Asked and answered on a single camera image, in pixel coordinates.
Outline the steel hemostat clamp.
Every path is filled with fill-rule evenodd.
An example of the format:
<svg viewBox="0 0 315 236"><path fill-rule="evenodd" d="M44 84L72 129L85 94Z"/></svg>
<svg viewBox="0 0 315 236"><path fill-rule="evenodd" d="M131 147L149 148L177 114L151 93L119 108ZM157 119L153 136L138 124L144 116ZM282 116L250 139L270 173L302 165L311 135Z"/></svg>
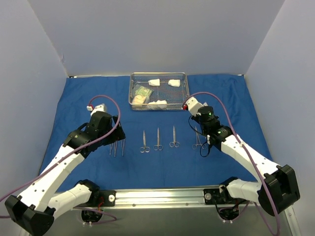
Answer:
<svg viewBox="0 0 315 236"><path fill-rule="evenodd" d="M200 141L200 137L199 137L199 133L197 131L197 127L194 128L195 129L195 139L196 139L196 142L195 144L192 145L192 149L196 150L198 147L200 147L201 149L205 149L206 146L203 145Z"/></svg>

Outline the steel surgical scissors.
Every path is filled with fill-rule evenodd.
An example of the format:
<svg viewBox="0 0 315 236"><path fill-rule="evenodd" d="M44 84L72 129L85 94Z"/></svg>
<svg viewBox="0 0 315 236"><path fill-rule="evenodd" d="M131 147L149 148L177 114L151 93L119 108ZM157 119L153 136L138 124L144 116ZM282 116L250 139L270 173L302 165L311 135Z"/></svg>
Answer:
<svg viewBox="0 0 315 236"><path fill-rule="evenodd" d="M173 141L171 141L171 142L169 143L169 146L170 146L171 148L178 148L178 147L180 146L180 143L176 140L176 129L175 129L175 126L173 126L173 131L172 131L172 133L173 133Z"/></svg>

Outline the peach gauze pack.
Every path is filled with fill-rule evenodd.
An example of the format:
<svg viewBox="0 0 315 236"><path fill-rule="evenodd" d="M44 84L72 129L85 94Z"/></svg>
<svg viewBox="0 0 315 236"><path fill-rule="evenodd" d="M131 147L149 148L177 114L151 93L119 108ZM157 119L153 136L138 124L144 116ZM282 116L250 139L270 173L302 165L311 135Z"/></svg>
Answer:
<svg viewBox="0 0 315 236"><path fill-rule="evenodd" d="M134 98L132 100L132 104L133 105L143 105L143 104L147 104L148 101L150 101L148 96L136 95L136 96L134 96Z"/></svg>

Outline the blue surgical drape cloth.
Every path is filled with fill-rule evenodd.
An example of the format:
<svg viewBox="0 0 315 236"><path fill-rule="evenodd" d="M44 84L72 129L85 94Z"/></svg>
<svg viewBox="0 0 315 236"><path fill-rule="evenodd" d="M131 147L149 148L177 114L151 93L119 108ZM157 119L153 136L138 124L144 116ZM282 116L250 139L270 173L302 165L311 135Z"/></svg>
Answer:
<svg viewBox="0 0 315 236"><path fill-rule="evenodd" d="M212 148L194 150L195 133L187 111L134 111L128 103L130 78L69 78L59 100L54 127L42 167L57 154L68 134L90 120L87 104L104 103L109 114L121 113L126 134L124 156L100 147L78 165L59 187L64 192L84 179L101 189L172 188L219 184L230 177L253 181L254 177L228 155ZM271 154L261 130L245 78L238 75L189 75L190 93L214 108L223 125L232 124L241 139L264 157ZM179 147L170 147L173 126ZM155 151L157 128L162 151ZM150 152L141 153L143 131Z"/></svg>

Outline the green paper packet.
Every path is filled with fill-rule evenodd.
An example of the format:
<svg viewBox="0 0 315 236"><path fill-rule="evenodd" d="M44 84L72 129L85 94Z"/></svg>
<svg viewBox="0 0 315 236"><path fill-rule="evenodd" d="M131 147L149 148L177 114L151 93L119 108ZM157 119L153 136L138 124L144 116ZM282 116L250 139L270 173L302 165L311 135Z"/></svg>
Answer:
<svg viewBox="0 0 315 236"><path fill-rule="evenodd" d="M144 97L150 97L152 92L153 92L153 90L150 89L150 88L147 88L147 87L144 87L144 86L139 86L135 90L134 95L135 96L141 95L141 96L144 96Z"/></svg>

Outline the white gauze roll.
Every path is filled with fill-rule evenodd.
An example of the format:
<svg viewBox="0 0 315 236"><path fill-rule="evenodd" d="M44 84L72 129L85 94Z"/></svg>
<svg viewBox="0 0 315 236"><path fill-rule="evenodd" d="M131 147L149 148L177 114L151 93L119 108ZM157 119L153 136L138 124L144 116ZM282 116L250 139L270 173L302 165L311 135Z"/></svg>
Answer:
<svg viewBox="0 0 315 236"><path fill-rule="evenodd" d="M179 80L179 79L170 79L168 81L168 85L178 88L181 85L181 80Z"/></svg>
<svg viewBox="0 0 315 236"><path fill-rule="evenodd" d="M160 86L160 79L151 79L148 81L148 84L150 86L153 86L153 87L159 87Z"/></svg>

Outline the straight steel scissors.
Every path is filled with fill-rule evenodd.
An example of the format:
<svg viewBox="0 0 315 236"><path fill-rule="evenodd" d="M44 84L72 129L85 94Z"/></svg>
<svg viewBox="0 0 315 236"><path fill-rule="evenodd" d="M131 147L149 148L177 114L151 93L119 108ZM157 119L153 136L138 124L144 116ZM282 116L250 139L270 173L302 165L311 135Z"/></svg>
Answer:
<svg viewBox="0 0 315 236"><path fill-rule="evenodd" d="M155 151L162 151L163 150L163 146L160 144L159 128L157 128L157 143L154 145L154 150Z"/></svg>

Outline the steel mesh instrument tray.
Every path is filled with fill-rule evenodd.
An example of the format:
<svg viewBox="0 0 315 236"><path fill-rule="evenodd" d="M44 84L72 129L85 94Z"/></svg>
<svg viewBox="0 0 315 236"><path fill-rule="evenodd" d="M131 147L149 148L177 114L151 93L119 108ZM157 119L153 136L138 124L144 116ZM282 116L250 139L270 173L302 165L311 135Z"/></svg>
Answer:
<svg viewBox="0 0 315 236"><path fill-rule="evenodd" d="M151 79L160 79L160 86L153 87L148 84ZM181 80L180 87L168 85L170 79ZM134 92L139 86L144 86L153 90L150 101L166 100L165 105L133 105ZM189 86L187 75L183 72L134 72L130 75L128 102L133 110L180 110L182 103L189 96Z"/></svg>

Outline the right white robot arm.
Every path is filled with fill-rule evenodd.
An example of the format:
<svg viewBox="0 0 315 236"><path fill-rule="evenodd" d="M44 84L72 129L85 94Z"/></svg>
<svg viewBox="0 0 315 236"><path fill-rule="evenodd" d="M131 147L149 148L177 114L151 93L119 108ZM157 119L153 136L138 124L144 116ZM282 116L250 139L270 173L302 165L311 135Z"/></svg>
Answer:
<svg viewBox="0 0 315 236"><path fill-rule="evenodd" d="M220 185L219 198L224 203L243 199L258 203L271 216L281 213L300 199L295 171L289 166L267 159L234 135L229 126L220 124L213 107L201 103L187 104L192 120L201 128L208 148L216 147L242 165L255 182L231 177Z"/></svg>

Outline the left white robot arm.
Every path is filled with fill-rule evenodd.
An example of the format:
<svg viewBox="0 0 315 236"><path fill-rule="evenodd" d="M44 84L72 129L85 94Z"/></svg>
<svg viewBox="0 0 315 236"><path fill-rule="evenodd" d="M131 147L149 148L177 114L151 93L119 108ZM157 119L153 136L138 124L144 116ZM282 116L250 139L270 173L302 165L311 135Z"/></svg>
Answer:
<svg viewBox="0 0 315 236"><path fill-rule="evenodd" d="M81 204L96 205L100 198L99 186L90 180L80 180L61 194L56 191L91 152L125 137L119 115L92 112L89 122L69 133L46 169L18 196L10 195L6 199L5 207L12 221L30 235L42 236L65 212Z"/></svg>

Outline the white gauze pad front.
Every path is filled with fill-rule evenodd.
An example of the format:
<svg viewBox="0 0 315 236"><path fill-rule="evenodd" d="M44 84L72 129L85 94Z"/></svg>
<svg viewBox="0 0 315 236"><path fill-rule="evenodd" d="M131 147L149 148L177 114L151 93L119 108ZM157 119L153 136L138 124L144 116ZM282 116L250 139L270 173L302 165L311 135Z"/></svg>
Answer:
<svg viewBox="0 0 315 236"><path fill-rule="evenodd" d="M153 101L153 102L149 102L149 105L165 105L167 104L166 100L157 100L157 101Z"/></svg>

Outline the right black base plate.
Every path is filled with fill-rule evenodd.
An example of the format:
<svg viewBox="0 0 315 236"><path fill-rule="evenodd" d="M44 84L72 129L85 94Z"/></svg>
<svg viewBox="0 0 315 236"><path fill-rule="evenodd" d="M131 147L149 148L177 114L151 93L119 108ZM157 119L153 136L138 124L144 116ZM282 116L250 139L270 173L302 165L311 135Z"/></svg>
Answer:
<svg viewBox="0 0 315 236"><path fill-rule="evenodd" d="M219 188L203 189L203 197L206 205L236 205L248 202L241 198L232 198L225 190L220 192Z"/></svg>

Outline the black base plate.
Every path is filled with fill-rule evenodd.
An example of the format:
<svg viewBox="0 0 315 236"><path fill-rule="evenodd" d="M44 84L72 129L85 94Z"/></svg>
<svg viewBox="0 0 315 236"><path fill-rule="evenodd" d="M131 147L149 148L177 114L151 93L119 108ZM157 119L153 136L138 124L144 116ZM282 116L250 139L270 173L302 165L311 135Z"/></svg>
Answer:
<svg viewBox="0 0 315 236"><path fill-rule="evenodd" d="M206 205L236 205L248 202L241 198L232 198L225 190L220 192L219 188L203 189L203 197Z"/></svg>
<svg viewBox="0 0 315 236"><path fill-rule="evenodd" d="M113 207L116 200L115 190L99 190L89 197L88 201L76 207Z"/></svg>

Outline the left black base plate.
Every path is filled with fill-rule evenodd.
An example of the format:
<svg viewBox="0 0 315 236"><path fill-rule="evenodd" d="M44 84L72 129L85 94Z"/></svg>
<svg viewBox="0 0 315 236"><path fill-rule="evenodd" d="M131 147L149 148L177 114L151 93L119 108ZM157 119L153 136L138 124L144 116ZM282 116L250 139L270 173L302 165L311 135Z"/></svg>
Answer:
<svg viewBox="0 0 315 236"><path fill-rule="evenodd" d="M88 201L76 207L113 207L116 200L115 190L99 190L89 197Z"/></svg>

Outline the aluminium front rail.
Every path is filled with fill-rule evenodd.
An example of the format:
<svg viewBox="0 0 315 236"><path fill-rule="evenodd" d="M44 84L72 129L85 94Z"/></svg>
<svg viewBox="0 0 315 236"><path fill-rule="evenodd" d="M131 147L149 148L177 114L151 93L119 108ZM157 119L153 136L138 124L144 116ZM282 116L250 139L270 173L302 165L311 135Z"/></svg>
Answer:
<svg viewBox="0 0 315 236"><path fill-rule="evenodd" d="M116 209L138 208L176 208L187 206L205 206L203 189L220 188L220 185L172 188L172 189L126 189L115 190ZM31 190L24 191L22 201L28 206L34 206L37 211L49 211L54 217L59 217L73 209L76 205L88 201L92 193L101 190L98 186L90 183L79 183L75 187L63 193L54 193L34 186Z"/></svg>

